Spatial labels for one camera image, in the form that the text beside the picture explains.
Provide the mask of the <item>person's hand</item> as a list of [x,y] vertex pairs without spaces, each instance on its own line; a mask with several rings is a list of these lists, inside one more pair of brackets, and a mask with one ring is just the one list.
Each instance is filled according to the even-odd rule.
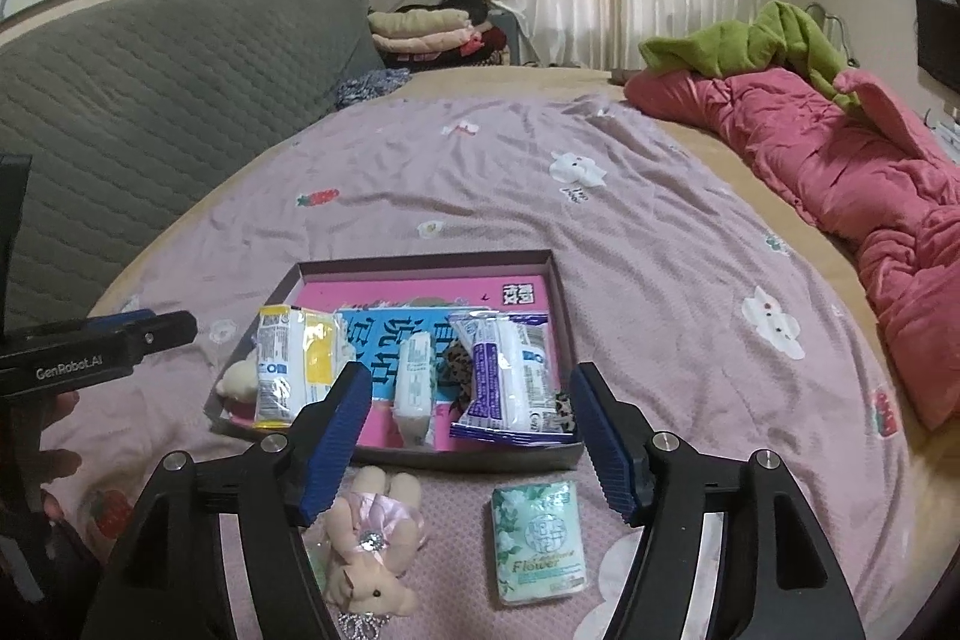
[[[75,411],[80,403],[80,393],[60,393],[50,398],[41,408],[41,431],[49,429],[59,420],[65,419]],[[47,518],[52,521],[64,521],[65,512],[59,500],[47,490],[47,486],[57,479],[71,476],[76,473],[82,464],[82,457],[67,448],[50,448],[41,450],[34,460],[34,479],[39,486],[39,498],[43,502],[43,510]]]

